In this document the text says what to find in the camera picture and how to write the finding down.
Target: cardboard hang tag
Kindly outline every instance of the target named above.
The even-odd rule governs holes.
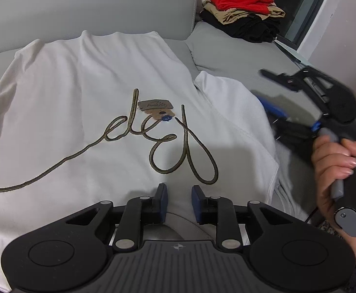
[[[153,99],[137,103],[141,111],[151,114],[155,120],[170,121],[175,113],[171,111],[173,105],[168,100]]]
[[[163,99],[139,101],[137,105],[141,111],[148,109],[173,109],[171,102]]]

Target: gray sofa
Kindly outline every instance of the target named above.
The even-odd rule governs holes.
[[[206,70],[234,78],[286,110],[291,118],[312,124],[316,107],[301,93],[259,76],[266,68],[294,73],[299,68],[275,44],[233,39],[204,22],[195,23],[197,0],[0,0],[0,78],[15,52],[35,39],[72,39],[83,30],[94,35],[115,31],[157,31],[187,66],[193,78]],[[313,205],[312,170],[277,145],[280,186],[274,206],[304,219]]]

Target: sofa backrest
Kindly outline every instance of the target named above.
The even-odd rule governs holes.
[[[73,39],[115,31],[157,31],[185,40],[193,30],[197,0],[0,0],[0,52],[35,39]]]

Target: black folded cloth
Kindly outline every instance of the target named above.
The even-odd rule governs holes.
[[[242,17],[230,24],[221,24],[208,10],[203,10],[200,17],[229,36],[251,43],[272,42],[277,37],[281,24],[278,18],[268,17],[262,20],[256,14]]]

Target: blue gripper pad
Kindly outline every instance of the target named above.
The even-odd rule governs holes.
[[[261,96],[256,96],[259,101],[261,102],[261,104],[264,107],[264,110],[266,112],[269,112],[275,116],[277,116],[278,118],[288,118],[288,115],[286,114],[286,112],[284,110],[282,110],[280,107],[276,106],[275,104],[271,103],[270,101],[268,101],[267,99],[261,97]]]
[[[169,204],[169,194],[167,193],[167,186],[164,184],[162,196],[160,198],[160,220],[162,223],[166,221],[167,205]]]
[[[197,193],[195,192],[194,187],[192,187],[192,206],[194,210],[195,220],[198,223],[201,223],[201,201]]]

